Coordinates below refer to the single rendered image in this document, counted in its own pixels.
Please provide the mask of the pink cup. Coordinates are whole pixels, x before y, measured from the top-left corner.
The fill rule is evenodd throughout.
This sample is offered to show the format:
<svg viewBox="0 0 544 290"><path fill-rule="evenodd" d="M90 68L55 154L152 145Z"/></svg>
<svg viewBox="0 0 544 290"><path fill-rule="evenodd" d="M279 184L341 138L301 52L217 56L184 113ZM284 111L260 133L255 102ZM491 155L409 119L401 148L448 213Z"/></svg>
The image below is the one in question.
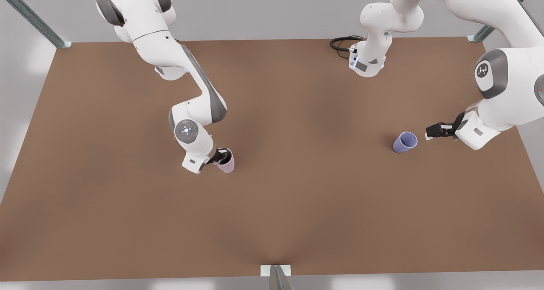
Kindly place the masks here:
<svg viewBox="0 0 544 290"><path fill-rule="evenodd" d="M235 161L232 151L228 148L216 149L216 155L214 157L213 164L215 164L220 170L225 173L233 172L235 167Z"/></svg>

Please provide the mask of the purple cup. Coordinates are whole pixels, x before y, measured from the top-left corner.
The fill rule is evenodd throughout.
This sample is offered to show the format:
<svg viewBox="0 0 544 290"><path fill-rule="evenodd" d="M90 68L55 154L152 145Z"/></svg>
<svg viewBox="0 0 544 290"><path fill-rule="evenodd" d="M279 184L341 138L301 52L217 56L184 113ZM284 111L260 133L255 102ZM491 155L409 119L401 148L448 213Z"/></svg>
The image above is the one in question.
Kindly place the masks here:
<svg viewBox="0 0 544 290"><path fill-rule="evenodd" d="M396 153L404 153L413 149L418 144L418 138L409 131L402 132L394 141L392 149Z"/></svg>

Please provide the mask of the silver frame post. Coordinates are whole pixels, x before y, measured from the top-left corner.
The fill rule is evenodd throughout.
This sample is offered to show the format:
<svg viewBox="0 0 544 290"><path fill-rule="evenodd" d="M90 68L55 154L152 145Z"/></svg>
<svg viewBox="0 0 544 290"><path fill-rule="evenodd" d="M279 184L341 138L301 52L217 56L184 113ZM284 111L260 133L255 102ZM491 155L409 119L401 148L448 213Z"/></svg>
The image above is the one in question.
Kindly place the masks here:
<svg viewBox="0 0 544 290"><path fill-rule="evenodd" d="M291 265L261 265L260 273L262 277L266 276L269 278L268 290L292 290L287 278L291 276Z"/></svg>
<svg viewBox="0 0 544 290"><path fill-rule="evenodd" d="M65 41L54 32L23 0L6 0L22 17L25 18L56 48L71 48L72 42Z"/></svg>
<svg viewBox="0 0 544 290"><path fill-rule="evenodd" d="M544 28L541 27L524 0L482 0L473 21L483 27L476 34L468 36L468 42L483 42L497 30L514 48L544 46Z"/></svg>

